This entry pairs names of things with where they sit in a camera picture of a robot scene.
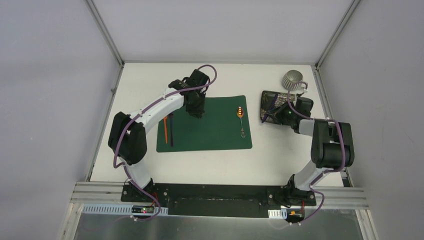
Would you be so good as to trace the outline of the grey ribbed mug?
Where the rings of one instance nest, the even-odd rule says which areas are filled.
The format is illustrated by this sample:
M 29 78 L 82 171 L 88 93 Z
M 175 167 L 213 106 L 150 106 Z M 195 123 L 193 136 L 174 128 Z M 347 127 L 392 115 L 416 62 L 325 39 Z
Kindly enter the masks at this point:
M 290 91 L 300 91 L 301 82 L 305 82 L 303 74 L 294 69 L 286 72 L 281 80 L 282 86 Z

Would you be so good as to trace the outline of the purple metallic fork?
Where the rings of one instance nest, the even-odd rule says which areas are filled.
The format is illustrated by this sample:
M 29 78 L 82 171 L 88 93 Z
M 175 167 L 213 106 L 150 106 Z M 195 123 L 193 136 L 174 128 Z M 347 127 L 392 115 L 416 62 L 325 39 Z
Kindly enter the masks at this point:
M 169 118 L 169 126 L 170 126 L 170 146 L 173 147 L 174 146 L 174 139 L 173 139 L 173 117 L 174 117 L 174 113 L 171 112 L 168 115 Z

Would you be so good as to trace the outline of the orange plastic fork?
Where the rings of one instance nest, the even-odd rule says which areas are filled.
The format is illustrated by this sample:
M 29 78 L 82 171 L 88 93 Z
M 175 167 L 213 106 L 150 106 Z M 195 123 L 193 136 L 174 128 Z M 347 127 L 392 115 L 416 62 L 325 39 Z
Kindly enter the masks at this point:
M 168 125 L 167 125 L 167 119 L 168 117 L 165 116 L 163 118 L 163 125 L 164 125 L 164 139 L 165 139 L 165 143 L 168 144 Z

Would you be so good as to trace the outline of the black floral square plate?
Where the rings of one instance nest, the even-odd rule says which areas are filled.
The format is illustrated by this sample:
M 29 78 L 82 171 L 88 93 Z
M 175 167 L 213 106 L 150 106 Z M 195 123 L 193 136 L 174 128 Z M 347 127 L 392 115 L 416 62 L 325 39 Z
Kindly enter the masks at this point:
M 276 91 L 270 91 L 270 90 L 264 90 L 267 92 L 274 92 L 275 94 L 278 94 L 278 98 L 275 101 L 275 105 L 274 108 L 272 110 L 270 110 L 268 112 L 268 118 L 267 118 L 267 123 L 271 123 L 271 124 L 276 124 L 276 125 L 280 125 L 277 124 L 277 122 L 275 121 L 275 112 L 277 111 L 277 108 L 281 107 L 284 103 L 287 103 L 287 99 L 290 100 L 290 102 L 295 102 L 296 101 L 296 95 L 295 94 L 287 94 L 286 92 L 276 92 Z M 259 110 L 259 119 L 261 120 L 261 97 L 260 97 L 260 110 Z

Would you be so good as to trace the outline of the blue plastic knife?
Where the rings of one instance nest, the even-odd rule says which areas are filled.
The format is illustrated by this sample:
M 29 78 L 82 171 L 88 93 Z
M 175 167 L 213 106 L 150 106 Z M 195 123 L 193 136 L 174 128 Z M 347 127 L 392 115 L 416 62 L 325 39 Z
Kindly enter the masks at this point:
M 267 121 L 268 112 L 275 107 L 275 102 L 278 98 L 278 93 L 263 91 L 261 95 L 261 122 L 264 123 Z

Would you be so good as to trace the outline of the green placemat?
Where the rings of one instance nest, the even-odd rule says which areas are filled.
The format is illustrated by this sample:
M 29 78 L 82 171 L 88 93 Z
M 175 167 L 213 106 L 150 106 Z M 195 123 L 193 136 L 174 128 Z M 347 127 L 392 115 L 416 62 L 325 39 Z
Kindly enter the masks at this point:
M 241 137 L 237 108 L 242 118 L 245 138 Z M 171 147 L 170 119 L 167 119 L 168 144 L 165 142 L 164 122 L 158 124 L 156 151 L 158 153 L 245 150 L 253 147 L 247 99 L 245 95 L 207 97 L 202 118 L 190 116 L 184 107 L 173 112 L 173 144 Z

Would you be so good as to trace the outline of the gold copper spoon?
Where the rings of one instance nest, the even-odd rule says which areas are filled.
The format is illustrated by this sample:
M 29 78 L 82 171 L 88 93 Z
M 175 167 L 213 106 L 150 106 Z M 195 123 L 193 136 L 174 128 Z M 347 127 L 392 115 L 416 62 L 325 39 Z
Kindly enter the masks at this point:
M 244 126 L 243 126 L 244 110 L 241 106 L 237 108 L 236 115 L 240 121 L 240 136 L 244 139 L 246 137 Z

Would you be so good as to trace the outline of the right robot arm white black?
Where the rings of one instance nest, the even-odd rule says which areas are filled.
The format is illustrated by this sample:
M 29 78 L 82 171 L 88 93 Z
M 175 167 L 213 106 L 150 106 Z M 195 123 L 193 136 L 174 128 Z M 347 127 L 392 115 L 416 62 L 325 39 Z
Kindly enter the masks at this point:
M 274 121 L 289 126 L 300 135 L 311 137 L 310 161 L 284 186 L 284 200 L 296 205 L 312 192 L 314 185 L 329 173 L 339 172 L 352 165 L 354 147 L 349 123 L 332 119 L 312 118 L 313 100 L 298 97 L 268 110 Z

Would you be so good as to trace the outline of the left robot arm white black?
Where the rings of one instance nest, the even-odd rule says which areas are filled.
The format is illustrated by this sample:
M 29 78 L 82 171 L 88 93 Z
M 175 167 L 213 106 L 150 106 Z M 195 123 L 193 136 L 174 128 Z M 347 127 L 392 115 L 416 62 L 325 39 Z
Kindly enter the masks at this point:
M 152 198 L 148 185 L 151 176 L 145 166 L 147 134 L 161 120 L 180 108 L 200 119 L 204 114 L 206 91 L 214 82 L 200 68 L 190 76 L 172 81 L 153 102 L 131 113 L 118 112 L 112 121 L 108 146 L 114 153 L 113 166 L 123 166 L 130 182 L 135 186 L 133 195 L 140 202 Z

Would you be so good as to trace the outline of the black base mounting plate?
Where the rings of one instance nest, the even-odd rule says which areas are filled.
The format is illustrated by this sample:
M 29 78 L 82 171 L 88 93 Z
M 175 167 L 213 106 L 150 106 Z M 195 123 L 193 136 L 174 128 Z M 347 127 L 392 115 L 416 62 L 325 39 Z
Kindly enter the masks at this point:
M 157 199 L 169 215 L 234 218 L 268 218 L 269 210 L 317 204 L 312 191 L 292 186 L 152 183 L 144 190 L 146 194 L 126 183 L 120 199 L 147 204 Z

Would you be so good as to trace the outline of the right electronics board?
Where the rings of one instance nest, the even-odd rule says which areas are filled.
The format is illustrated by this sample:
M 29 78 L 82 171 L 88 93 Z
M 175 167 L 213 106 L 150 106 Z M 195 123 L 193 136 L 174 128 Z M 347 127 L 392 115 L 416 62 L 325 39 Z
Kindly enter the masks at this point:
M 305 210 L 304 209 L 288 209 L 287 210 L 287 218 L 286 220 L 291 221 L 301 221 L 305 218 Z

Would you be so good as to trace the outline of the electronics board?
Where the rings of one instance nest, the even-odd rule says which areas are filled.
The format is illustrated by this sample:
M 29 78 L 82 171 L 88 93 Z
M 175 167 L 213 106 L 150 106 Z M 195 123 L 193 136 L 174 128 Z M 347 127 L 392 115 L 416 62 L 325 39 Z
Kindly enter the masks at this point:
M 304 209 L 288 209 L 287 210 L 287 218 L 286 220 L 291 221 L 301 221 L 305 218 L 305 210 Z
M 133 214 L 152 214 L 154 211 L 155 207 L 148 205 L 133 205 L 131 208 Z

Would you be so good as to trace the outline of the left electronics board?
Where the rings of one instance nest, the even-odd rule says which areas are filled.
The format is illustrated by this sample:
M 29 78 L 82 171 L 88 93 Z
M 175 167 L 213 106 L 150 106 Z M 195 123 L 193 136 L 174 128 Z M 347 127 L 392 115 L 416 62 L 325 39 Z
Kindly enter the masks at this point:
M 133 214 L 152 214 L 154 211 L 155 207 L 148 205 L 133 205 L 131 208 Z

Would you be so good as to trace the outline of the aluminium frame rail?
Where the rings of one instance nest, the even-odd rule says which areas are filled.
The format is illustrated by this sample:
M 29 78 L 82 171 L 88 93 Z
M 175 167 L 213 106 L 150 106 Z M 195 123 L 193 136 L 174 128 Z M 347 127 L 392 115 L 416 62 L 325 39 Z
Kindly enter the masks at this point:
M 328 118 L 332 118 L 333 112 L 322 82 L 320 68 L 312 65 L 311 69 L 324 115 Z M 354 210 L 362 238 L 364 240 L 378 240 L 379 236 L 375 229 L 365 191 L 360 187 L 354 187 L 353 180 L 348 170 L 344 170 L 341 175 L 345 179 L 348 179 L 350 187 L 315 187 L 317 191 L 324 194 L 325 200 L 322 208 L 325 210 Z

